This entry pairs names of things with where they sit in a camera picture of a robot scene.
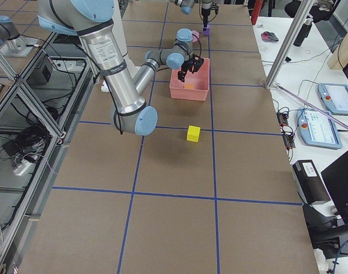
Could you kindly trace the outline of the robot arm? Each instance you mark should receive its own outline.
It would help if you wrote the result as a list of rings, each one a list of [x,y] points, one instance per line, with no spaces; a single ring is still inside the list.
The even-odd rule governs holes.
[[[142,93],[160,66],[178,70],[178,79],[195,73],[204,60],[193,53],[193,35],[179,29],[170,49],[152,50],[135,75],[131,75],[114,36],[113,16],[116,1],[40,1],[38,20],[42,28],[58,34],[75,35],[98,74],[104,78],[113,100],[111,123],[121,132],[146,136],[158,120],[154,107],[147,105]]]
[[[195,0],[169,0],[169,2],[175,4],[180,7],[181,12],[186,15],[189,15],[194,7]],[[199,7],[199,15],[203,23],[203,30],[206,31],[209,28],[209,20],[210,13],[215,12],[214,18],[218,15],[219,6],[213,1],[201,0],[198,1]]]

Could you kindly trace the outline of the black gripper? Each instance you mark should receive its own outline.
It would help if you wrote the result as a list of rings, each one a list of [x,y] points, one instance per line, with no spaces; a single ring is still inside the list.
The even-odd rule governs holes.
[[[185,82],[187,72],[192,74],[198,72],[204,63],[204,59],[197,54],[193,54],[187,61],[184,61],[181,69],[178,71],[178,80]]]
[[[215,12],[215,15],[219,12],[219,6],[211,0],[200,0],[201,4],[201,16],[203,16],[203,28],[207,28],[208,16],[211,11]]]

